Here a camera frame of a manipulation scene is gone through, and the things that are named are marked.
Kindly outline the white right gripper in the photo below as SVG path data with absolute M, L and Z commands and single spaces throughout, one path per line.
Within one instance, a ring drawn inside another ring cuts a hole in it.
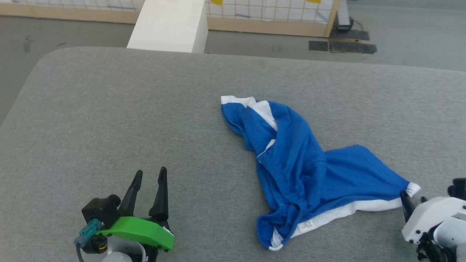
M 423 232 L 441 224 L 456 214 L 465 214 L 465 200 L 455 197 L 435 197 L 428 199 L 421 196 L 418 206 L 407 192 L 401 192 L 400 200 L 406 224 L 402 235 L 407 242 L 419 244 Z

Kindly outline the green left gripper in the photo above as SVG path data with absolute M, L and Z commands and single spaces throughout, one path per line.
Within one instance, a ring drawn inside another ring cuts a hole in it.
M 150 220 L 134 217 L 142 178 L 143 171 L 138 170 L 118 208 L 120 218 L 109 229 L 101 229 L 96 234 L 106 237 L 112 235 L 163 250 L 173 250 L 174 235 L 165 223 L 169 218 L 167 168 L 162 166 L 160 169 L 156 197 L 149 210 Z

